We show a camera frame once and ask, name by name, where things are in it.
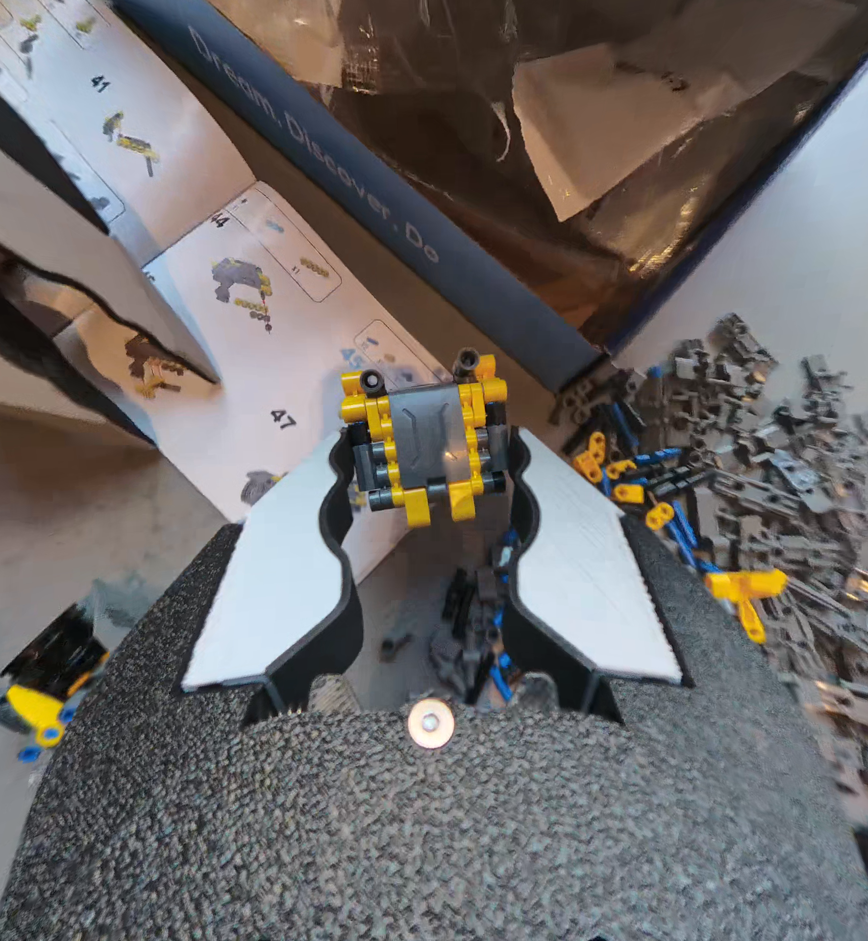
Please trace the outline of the open instruction booklet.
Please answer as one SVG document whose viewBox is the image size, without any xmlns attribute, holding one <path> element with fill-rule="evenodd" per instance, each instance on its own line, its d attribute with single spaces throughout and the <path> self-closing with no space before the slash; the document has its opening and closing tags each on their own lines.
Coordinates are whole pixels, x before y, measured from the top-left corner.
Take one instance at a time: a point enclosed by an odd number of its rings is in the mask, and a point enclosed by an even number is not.
<svg viewBox="0 0 868 941">
<path fill-rule="evenodd" d="M 0 96 L 212 360 L 211 383 L 91 297 L 0 248 L 4 292 L 57 310 L 54 342 L 228 520 L 340 432 L 340 376 L 445 368 L 105 2 L 0 2 Z M 0 402 L 79 410 L 0 356 Z"/>
</svg>

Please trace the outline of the grey desk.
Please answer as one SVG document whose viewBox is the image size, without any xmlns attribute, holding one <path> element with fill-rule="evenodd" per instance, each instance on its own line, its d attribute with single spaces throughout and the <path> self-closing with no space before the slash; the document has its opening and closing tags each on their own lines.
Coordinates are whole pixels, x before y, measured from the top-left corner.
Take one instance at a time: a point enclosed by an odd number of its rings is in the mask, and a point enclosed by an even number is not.
<svg viewBox="0 0 868 941">
<path fill-rule="evenodd" d="M 0 407 L 0 666 L 96 578 L 162 592 L 51 764 L 0 728 L 0 939 L 868 939 L 808 723 L 736 624 L 630 527 L 693 673 L 621 722 L 179 696 L 239 534 L 156 452 Z"/>
</svg>

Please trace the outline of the small yellow grey brick assembly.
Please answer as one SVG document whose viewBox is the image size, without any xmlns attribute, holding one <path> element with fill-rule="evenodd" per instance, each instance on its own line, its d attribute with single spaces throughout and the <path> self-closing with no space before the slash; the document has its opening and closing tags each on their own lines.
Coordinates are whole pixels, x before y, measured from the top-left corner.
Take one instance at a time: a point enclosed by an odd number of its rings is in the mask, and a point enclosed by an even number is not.
<svg viewBox="0 0 868 941">
<path fill-rule="evenodd" d="M 430 525 L 436 504 L 464 522 L 478 498 L 505 493 L 508 387 L 493 355 L 462 348 L 451 376 L 433 384 L 389 388 L 369 367 L 344 372 L 341 383 L 340 417 L 371 511 L 403 511 L 414 530 Z"/>
</svg>

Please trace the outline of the pile of building bricks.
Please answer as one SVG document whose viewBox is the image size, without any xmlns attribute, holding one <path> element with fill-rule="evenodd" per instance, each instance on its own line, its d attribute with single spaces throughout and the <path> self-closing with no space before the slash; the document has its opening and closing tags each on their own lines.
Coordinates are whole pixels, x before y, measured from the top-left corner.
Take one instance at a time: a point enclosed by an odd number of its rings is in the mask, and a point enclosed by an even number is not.
<svg viewBox="0 0 868 941">
<path fill-rule="evenodd" d="M 575 381 L 558 410 L 582 479 L 616 500 L 638 552 L 660 540 L 660 562 L 638 561 L 665 641 L 699 683 L 678 643 L 705 623 L 694 578 L 735 629 L 709 630 L 732 705 L 734 661 L 722 641 L 744 636 L 807 713 L 841 791 L 868 790 L 868 414 L 844 410 L 844 375 L 803 359 L 799 399 L 772 406 L 777 366 L 742 318 L 722 317 L 706 344 L 680 342 L 646 377 L 608 371 Z"/>
</svg>

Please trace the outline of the crumpled clear plastic bags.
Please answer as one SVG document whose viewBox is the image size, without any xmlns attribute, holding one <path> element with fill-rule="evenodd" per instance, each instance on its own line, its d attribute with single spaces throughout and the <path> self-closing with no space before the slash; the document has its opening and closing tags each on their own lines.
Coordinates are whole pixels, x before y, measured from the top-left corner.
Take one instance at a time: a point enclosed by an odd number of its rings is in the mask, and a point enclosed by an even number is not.
<svg viewBox="0 0 868 941">
<path fill-rule="evenodd" d="M 593 340 L 868 53 L 868 1 L 216 1 Z"/>
</svg>

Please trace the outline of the dark blue cardboard box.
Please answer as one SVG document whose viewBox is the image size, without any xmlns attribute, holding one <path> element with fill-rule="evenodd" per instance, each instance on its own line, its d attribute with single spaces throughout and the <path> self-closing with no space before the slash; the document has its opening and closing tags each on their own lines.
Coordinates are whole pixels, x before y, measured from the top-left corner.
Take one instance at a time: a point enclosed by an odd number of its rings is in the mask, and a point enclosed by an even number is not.
<svg viewBox="0 0 868 941">
<path fill-rule="evenodd" d="M 212 2 L 113 2 L 153 41 L 279 150 L 546 388 L 557 392 L 619 348 L 735 227 L 868 65 L 806 120 L 710 219 L 675 266 L 593 340 L 566 323 L 463 230 L 335 122 L 320 100 L 232 26 Z"/>
</svg>

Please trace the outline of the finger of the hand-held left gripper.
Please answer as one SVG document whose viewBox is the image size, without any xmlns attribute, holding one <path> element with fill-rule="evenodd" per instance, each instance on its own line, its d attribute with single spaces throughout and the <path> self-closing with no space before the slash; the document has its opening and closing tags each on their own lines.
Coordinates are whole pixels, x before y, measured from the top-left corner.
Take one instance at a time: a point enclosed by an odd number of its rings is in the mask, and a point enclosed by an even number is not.
<svg viewBox="0 0 868 941">
<path fill-rule="evenodd" d="M 114 426 L 152 445 L 151 439 L 105 393 L 62 354 L 53 337 L 68 324 L 57 310 L 8 296 L 0 285 L 0 356 L 19 371 L 48 383 L 76 406 L 98 413 Z"/>
<path fill-rule="evenodd" d="M 85 293 L 206 381 L 219 381 L 201 343 L 125 248 L 1 149 L 0 248 L 41 276 Z"/>
</svg>

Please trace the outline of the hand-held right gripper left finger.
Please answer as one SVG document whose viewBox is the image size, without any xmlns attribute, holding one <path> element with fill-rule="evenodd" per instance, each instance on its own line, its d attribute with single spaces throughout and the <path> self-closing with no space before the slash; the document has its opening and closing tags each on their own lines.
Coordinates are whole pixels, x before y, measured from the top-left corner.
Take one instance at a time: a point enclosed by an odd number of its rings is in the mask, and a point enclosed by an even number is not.
<svg viewBox="0 0 868 941">
<path fill-rule="evenodd" d="M 364 640 L 343 547 L 353 476 L 340 431 L 254 505 L 184 667 L 184 693 L 251 685 L 277 710 L 304 710 L 317 677 L 353 665 Z"/>
</svg>

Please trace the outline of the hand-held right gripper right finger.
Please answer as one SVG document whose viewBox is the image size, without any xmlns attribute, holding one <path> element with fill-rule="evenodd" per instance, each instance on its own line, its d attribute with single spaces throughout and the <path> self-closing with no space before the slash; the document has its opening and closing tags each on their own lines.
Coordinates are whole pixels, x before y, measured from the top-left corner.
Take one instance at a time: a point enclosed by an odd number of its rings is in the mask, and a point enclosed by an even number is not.
<svg viewBox="0 0 868 941">
<path fill-rule="evenodd" d="M 625 515 L 525 428 L 511 429 L 508 569 L 501 639 L 548 678 L 563 710 L 615 710 L 612 680 L 684 685 L 684 659 L 628 539 Z"/>
</svg>

